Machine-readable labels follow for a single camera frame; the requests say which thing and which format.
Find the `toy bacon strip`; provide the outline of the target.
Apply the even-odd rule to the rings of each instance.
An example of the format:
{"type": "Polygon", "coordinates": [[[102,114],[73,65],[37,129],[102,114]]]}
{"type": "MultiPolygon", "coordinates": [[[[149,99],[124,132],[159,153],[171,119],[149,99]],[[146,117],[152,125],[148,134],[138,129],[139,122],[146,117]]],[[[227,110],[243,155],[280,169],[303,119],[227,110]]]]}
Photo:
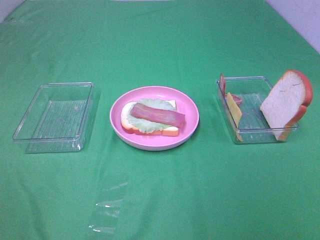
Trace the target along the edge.
{"type": "Polygon", "coordinates": [[[171,125],[182,128],[185,123],[185,115],[174,110],[161,109],[135,103],[130,114],[138,119],[144,119],[155,123],[171,125]]]}
{"type": "MultiPolygon", "coordinates": [[[[221,91],[222,91],[222,93],[223,93],[223,96],[224,96],[225,101],[227,101],[228,95],[226,94],[226,81],[225,81],[225,78],[224,78],[223,73],[220,74],[219,86],[220,86],[220,89],[221,89],[221,91]]],[[[232,96],[234,102],[235,102],[238,106],[240,106],[240,105],[242,104],[243,100],[242,100],[239,96],[237,96],[237,95],[235,95],[235,94],[231,94],[231,96],[232,96]]]]}

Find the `pink round plate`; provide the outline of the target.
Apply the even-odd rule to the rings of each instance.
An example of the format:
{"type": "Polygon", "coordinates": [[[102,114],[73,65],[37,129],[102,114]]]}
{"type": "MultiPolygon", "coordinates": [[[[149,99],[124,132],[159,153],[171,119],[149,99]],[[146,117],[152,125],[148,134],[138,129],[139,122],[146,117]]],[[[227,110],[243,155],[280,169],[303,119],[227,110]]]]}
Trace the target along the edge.
{"type": "Polygon", "coordinates": [[[144,86],[120,96],[109,113],[110,123],[115,133],[127,144],[147,151],[163,151],[175,148],[186,142],[195,132],[199,123],[199,111],[194,101],[185,93],[166,86],[144,86]],[[142,98],[175,100],[177,111],[185,115],[185,124],[178,136],[138,135],[127,133],[121,126],[122,108],[131,101],[142,98]]]}

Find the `yellow toy cheese slice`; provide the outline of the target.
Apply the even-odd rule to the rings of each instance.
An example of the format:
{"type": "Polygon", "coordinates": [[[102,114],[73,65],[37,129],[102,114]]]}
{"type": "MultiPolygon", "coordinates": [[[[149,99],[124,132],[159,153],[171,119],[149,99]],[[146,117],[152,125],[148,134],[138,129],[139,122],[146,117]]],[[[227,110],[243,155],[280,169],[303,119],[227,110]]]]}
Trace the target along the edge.
{"type": "Polygon", "coordinates": [[[232,130],[236,135],[236,141],[242,142],[243,138],[240,135],[239,129],[238,129],[239,122],[242,117],[242,111],[240,107],[237,105],[236,101],[234,100],[234,95],[232,95],[230,92],[228,92],[226,95],[226,103],[228,106],[228,110],[230,112],[230,116],[228,118],[232,126],[232,130]]]}

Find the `green table cloth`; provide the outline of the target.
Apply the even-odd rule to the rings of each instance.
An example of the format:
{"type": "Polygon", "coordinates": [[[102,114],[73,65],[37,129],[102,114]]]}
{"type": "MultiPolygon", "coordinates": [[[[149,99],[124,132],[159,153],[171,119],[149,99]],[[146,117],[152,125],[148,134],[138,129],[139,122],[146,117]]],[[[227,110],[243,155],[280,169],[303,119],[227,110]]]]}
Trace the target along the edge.
{"type": "Polygon", "coordinates": [[[0,237],[87,240],[119,191],[112,240],[317,240],[320,56],[263,0],[28,0],[0,26],[0,237]],[[286,142],[234,144],[215,80],[304,73],[313,100],[286,142]],[[79,152],[26,154],[12,135],[37,88],[93,82],[79,152]],[[168,86],[200,121],[183,145],[143,151],[114,132],[122,94],[168,86]]]}

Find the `clear plastic film sheet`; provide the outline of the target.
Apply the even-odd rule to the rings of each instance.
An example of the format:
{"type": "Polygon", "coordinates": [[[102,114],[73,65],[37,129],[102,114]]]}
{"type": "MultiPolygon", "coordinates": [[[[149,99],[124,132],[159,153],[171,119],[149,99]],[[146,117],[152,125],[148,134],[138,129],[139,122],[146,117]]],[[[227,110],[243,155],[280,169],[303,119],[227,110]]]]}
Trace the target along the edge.
{"type": "Polygon", "coordinates": [[[112,173],[103,178],[87,228],[89,240],[115,237],[128,183],[127,172],[112,173]]]}

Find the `right clear plastic tray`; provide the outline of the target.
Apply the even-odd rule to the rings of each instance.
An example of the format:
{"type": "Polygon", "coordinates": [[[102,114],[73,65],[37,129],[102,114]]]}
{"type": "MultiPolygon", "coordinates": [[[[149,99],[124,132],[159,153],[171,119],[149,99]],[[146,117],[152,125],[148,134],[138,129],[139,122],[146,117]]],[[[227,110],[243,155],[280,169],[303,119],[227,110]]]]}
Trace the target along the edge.
{"type": "Polygon", "coordinates": [[[275,134],[284,131],[290,133],[299,129],[299,124],[292,127],[270,128],[260,106],[273,88],[265,76],[225,77],[225,92],[236,95],[242,100],[239,105],[242,116],[236,124],[234,115],[227,105],[220,87],[220,80],[216,80],[217,100],[229,130],[231,139],[236,144],[277,143],[275,134]]]}

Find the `clear plastic tray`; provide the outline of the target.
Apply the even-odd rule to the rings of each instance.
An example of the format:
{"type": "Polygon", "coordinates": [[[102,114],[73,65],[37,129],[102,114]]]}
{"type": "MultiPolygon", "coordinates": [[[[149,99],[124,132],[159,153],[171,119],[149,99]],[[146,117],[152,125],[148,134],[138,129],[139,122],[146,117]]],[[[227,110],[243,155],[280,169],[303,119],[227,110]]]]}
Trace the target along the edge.
{"type": "Polygon", "coordinates": [[[234,115],[227,105],[220,87],[220,80],[216,80],[217,100],[229,130],[231,139],[236,144],[277,143],[275,134],[284,131],[290,133],[299,129],[299,124],[292,127],[270,128],[260,106],[273,88],[265,76],[225,77],[225,92],[236,95],[242,100],[239,105],[242,116],[236,124],[234,115]]]}
{"type": "Polygon", "coordinates": [[[65,153],[82,150],[94,118],[92,82],[40,85],[12,140],[25,153],[65,153]]]}

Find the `left clear plastic tray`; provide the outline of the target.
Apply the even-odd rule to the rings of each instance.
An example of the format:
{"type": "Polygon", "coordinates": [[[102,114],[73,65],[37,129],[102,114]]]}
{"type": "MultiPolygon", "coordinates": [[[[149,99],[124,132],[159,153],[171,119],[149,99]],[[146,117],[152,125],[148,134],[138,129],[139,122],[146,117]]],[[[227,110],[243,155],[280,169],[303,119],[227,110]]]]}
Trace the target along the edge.
{"type": "Polygon", "coordinates": [[[82,150],[94,118],[92,82],[40,85],[12,140],[25,153],[65,153],[82,150]]]}

